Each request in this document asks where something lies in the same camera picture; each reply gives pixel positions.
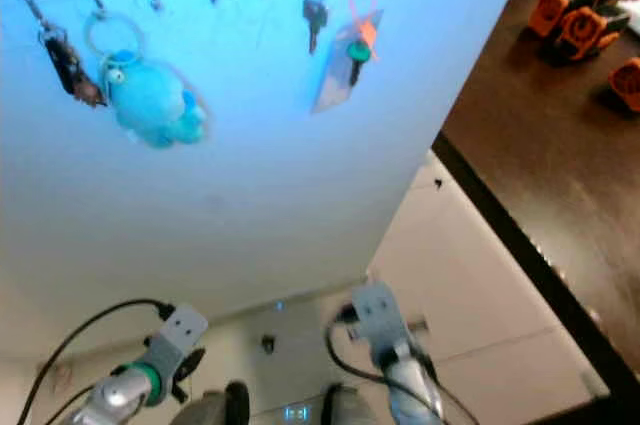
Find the dark brown table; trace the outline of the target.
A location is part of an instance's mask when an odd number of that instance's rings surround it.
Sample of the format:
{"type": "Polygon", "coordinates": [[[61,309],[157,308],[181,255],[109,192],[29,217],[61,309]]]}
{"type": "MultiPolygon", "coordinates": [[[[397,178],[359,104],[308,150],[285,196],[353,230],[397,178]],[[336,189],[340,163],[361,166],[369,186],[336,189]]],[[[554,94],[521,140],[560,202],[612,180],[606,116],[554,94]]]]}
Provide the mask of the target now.
{"type": "Polygon", "coordinates": [[[527,29],[535,1],[500,0],[442,133],[640,376],[640,111],[605,95],[640,35],[557,61],[527,29]]]}

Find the dark keychain bunch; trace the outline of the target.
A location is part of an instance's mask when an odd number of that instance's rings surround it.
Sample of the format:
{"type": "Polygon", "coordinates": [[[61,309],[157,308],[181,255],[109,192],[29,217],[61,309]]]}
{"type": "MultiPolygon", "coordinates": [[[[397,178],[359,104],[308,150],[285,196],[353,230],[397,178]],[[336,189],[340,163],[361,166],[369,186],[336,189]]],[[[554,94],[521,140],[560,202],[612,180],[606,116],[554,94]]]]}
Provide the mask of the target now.
{"type": "Polygon", "coordinates": [[[47,26],[41,32],[40,40],[49,55],[52,68],[58,74],[63,90],[91,108],[105,106],[106,100],[100,87],[96,86],[84,70],[81,58],[70,45],[67,32],[60,27],[47,26]]]}

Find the robot leg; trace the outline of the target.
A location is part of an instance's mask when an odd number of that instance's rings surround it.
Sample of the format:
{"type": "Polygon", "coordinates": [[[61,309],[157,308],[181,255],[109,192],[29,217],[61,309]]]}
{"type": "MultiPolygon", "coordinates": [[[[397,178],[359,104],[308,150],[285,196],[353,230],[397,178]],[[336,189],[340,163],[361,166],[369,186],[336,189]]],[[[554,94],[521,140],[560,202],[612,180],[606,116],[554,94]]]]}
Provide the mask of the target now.
{"type": "Polygon", "coordinates": [[[380,425],[358,389],[340,383],[325,390],[319,425],[380,425]]]}
{"type": "Polygon", "coordinates": [[[250,389],[243,381],[229,381],[223,390],[191,399],[170,425],[248,425],[250,416],[250,389]]]}

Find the orange black device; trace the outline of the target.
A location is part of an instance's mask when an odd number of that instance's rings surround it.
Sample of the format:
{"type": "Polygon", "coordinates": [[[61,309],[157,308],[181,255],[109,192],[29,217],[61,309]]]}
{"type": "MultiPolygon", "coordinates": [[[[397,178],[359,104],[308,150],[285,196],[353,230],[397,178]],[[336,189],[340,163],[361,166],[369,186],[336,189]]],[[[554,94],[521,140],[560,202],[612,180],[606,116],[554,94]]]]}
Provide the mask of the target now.
{"type": "Polygon", "coordinates": [[[527,27],[541,38],[548,37],[561,22],[562,15],[570,9],[572,0],[536,0],[527,27]]]}
{"type": "Polygon", "coordinates": [[[640,114],[640,56],[634,56],[607,76],[607,92],[620,108],[640,114]]]}
{"type": "Polygon", "coordinates": [[[630,14],[613,3],[584,6],[563,18],[553,53],[567,61],[594,58],[621,36],[630,14]]]}

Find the blue plush toy keychain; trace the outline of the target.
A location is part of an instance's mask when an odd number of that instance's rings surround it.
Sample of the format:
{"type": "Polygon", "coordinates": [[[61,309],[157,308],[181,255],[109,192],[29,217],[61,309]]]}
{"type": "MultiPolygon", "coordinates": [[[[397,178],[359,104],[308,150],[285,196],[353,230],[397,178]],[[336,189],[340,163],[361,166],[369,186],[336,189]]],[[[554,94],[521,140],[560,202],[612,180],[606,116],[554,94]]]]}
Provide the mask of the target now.
{"type": "Polygon", "coordinates": [[[148,55],[140,24],[120,13],[93,12],[84,22],[84,44],[99,61],[97,76],[105,104],[115,110],[116,123],[131,140],[152,149],[205,140],[210,115],[200,92],[173,65],[148,55]],[[97,28],[108,23],[128,28],[133,44],[99,46],[97,28]]]}

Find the single silver key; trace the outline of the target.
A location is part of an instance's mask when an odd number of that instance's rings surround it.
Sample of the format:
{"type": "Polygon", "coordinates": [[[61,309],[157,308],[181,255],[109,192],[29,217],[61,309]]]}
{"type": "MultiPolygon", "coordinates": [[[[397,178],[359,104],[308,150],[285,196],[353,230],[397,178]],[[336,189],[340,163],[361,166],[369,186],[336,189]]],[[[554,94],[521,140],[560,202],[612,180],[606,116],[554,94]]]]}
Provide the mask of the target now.
{"type": "Polygon", "coordinates": [[[328,6],[325,0],[303,0],[302,14],[308,27],[308,54],[315,54],[321,29],[328,23],[328,6]]]}

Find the black low furniture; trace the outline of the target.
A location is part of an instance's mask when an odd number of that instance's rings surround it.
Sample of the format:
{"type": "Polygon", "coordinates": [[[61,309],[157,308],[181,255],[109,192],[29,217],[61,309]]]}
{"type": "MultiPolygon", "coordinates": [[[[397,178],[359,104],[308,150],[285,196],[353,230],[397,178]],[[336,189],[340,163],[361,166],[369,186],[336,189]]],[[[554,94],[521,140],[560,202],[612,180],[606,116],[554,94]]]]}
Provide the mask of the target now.
{"type": "Polygon", "coordinates": [[[557,413],[544,425],[640,425],[640,405],[623,397],[591,399],[585,405],[557,413]]]}

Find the robot right leg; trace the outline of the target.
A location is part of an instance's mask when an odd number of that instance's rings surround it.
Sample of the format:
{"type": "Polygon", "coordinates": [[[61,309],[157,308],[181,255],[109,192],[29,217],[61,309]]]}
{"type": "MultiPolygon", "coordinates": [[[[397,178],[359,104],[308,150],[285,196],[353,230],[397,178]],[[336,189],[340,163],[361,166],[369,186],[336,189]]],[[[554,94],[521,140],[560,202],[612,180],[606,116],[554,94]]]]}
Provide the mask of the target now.
{"type": "Polygon", "coordinates": [[[319,425],[380,425],[358,389],[340,383],[325,390],[319,425]]]}

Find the robot left leg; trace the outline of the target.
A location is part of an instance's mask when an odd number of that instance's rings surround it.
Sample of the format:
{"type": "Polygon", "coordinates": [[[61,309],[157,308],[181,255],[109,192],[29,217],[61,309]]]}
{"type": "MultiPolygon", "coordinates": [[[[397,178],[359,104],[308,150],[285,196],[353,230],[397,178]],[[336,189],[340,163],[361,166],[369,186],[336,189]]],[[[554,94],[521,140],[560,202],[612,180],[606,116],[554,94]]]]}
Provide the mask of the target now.
{"type": "Polygon", "coordinates": [[[191,399],[170,425],[248,425],[250,416],[250,389],[243,381],[229,381],[223,390],[191,399]]]}

